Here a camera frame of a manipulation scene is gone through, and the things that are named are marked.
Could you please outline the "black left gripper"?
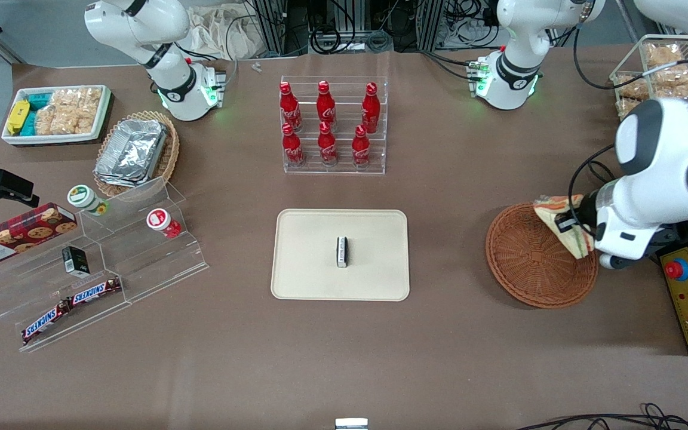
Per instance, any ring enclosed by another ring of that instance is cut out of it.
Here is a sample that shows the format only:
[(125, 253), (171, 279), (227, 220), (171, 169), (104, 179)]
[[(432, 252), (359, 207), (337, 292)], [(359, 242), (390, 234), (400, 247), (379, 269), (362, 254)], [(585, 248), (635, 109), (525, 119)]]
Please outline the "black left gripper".
[(556, 228), (560, 234), (568, 231), (581, 232), (582, 228), (591, 235), (595, 234), (597, 226), (596, 197), (598, 190), (587, 194), (577, 193), (566, 197), (566, 210), (577, 211), (577, 216), (571, 212), (557, 213)]

